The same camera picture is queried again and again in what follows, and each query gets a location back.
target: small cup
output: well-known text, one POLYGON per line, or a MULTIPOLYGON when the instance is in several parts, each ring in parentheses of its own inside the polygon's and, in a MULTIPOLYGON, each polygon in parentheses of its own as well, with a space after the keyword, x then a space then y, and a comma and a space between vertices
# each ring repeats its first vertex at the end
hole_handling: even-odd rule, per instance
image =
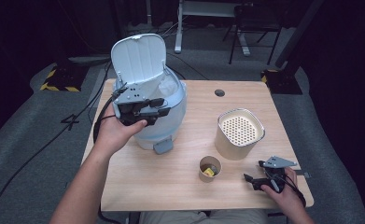
POLYGON ((205 183, 213 181, 221 170, 222 164, 215 157, 206 156, 200 160, 199 177, 205 183))

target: cylindrical container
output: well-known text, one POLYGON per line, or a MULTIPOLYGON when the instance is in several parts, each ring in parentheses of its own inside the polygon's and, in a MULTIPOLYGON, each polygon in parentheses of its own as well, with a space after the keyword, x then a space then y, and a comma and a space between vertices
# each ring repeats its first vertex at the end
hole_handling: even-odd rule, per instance
POLYGON ((215 147, 224 158, 238 161, 263 137, 259 120, 249 110, 237 108, 219 116, 215 147))
POLYGON ((220 174, 222 163, 215 157, 206 156, 200 160, 199 177, 205 182, 211 182, 220 174))

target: hand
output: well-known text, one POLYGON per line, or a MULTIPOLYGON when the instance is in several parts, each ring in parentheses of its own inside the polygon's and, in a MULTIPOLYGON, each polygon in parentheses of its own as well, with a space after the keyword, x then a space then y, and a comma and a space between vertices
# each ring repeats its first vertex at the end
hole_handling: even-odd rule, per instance
MULTIPOLYGON (((298 186, 296 172, 290 167, 286 167, 285 173, 290 178, 287 178, 287 182, 292 186, 293 183, 298 186)), ((289 185, 285 185, 284 190, 281 193, 275 192, 267 185, 262 185, 261 189, 278 204, 283 213, 292 219, 294 223, 314 223, 306 213, 301 199, 289 185)))
MULTIPOLYGON (((113 105, 110 104, 103 118, 112 115, 115 115, 115 111, 113 105)), ((140 120, 133 125, 124 126, 116 117, 103 119, 94 148, 98 148, 98 150, 111 157, 115 152, 124 147, 134 134, 144 129, 146 125, 146 120, 140 120)))

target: wooden table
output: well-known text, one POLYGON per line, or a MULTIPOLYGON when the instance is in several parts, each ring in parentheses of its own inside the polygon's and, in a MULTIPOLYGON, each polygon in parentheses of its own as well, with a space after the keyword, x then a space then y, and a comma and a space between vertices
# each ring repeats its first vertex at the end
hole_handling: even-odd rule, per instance
MULTIPOLYGON (((105 83, 97 115, 112 92, 115 80, 105 83)), ((104 211, 206 210, 224 208, 276 208, 264 192, 253 190, 243 173, 264 177, 258 161, 279 156, 297 161, 287 133, 262 82, 186 80, 188 105, 174 148, 162 155, 144 150, 132 138, 109 164, 102 198, 104 211), (215 90, 226 92, 218 97, 215 90), (263 124, 266 134, 246 158, 229 161, 214 146, 218 116, 234 108, 250 110, 263 124), (213 182, 199 178, 204 156, 220 159, 222 171, 213 182)), ((92 131, 83 160, 92 148, 92 131)), ((299 189, 307 201, 313 196, 302 175, 299 189)))

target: person's right hand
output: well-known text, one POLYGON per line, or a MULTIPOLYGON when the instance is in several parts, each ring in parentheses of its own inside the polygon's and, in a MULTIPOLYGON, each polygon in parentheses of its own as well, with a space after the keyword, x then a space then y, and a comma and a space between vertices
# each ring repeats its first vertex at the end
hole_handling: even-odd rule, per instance
MULTIPOLYGON (((298 186, 298 178, 296 172, 290 167, 285 168, 286 175, 298 186)), ((292 219, 294 223, 314 223, 314 221, 306 213, 302 201, 293 189, 285 185, 281 193, 277 193, 267 185, 262 185, 261 189, 266 192, 280 207, 284 215, 292 219)))

